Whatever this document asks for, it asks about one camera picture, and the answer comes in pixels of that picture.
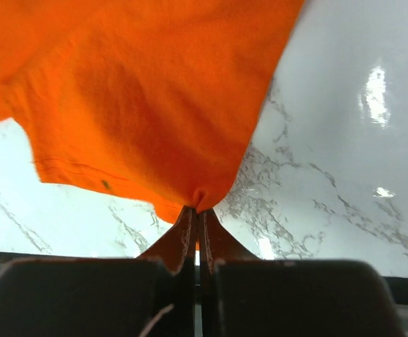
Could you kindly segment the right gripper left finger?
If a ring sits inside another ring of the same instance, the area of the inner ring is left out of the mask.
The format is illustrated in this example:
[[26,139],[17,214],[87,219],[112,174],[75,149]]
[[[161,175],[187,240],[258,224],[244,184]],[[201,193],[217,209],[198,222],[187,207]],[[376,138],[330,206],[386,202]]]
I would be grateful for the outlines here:
[[138,258],[161,261],[170,273],[186,263],[194,266],[194,209],[183,207],[174,225]]

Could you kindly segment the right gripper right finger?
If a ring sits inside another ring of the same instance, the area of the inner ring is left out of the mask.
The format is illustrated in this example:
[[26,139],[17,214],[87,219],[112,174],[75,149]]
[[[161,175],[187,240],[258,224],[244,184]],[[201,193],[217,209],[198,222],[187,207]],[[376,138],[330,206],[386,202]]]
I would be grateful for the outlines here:
[[200,265],[209,274],[219,262],[259,260],[221,225],[213,209],[198,215],[198,233]]

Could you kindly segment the orange t shirt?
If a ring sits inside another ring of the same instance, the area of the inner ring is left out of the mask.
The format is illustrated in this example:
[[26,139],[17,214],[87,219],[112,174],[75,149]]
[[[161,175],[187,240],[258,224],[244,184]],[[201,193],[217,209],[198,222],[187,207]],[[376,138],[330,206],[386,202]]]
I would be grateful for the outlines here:
[[134,256],[235,181],[302,1],[0,1],[0,251]]

